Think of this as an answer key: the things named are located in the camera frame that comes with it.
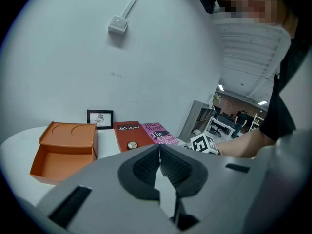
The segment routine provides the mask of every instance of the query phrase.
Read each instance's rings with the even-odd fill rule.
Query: white cube with black marker
[[[205,133],[191,138],[191,144],[194,151],[215,155],[220,154],[214,139]]]

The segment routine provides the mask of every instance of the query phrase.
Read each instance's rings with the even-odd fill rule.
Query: black t-shirt
[[[238,115],[237,124],[244,125],[245,121],[247,120],[247,116],[244,113]]]
[[[295,37],[280,64],[280,73],[274,77],[274,88],[267,116],[260,131],[273,140],[292,133],[295,130],[293,119],[279,93],[287,85],[304,60],[311,45],[311,24],[299,18]]]

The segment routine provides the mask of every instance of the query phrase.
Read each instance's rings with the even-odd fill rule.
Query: white cable
[[[129,11],[131,10],[131,8],[133,7],[133,5],[135,4],[136,0],[131,0],[131,2],[129,3],[129,5],[127,6],[127,8],[125,9],[125,11],[122,13],[121,17],[122,18],[126,18]]]

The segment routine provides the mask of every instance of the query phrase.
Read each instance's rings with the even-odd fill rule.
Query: wall switch box
[[[108,26],[108,31],[123,35],[128,27],[129,20],[126,18],[114,16],[111,23]]]

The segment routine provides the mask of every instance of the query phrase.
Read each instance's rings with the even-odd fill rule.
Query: pink book
[[[173,135],[159,123],[145,123],[141,124],[141,126],[155,144],[178,145],[179,143],[177,138],[173,137]]]

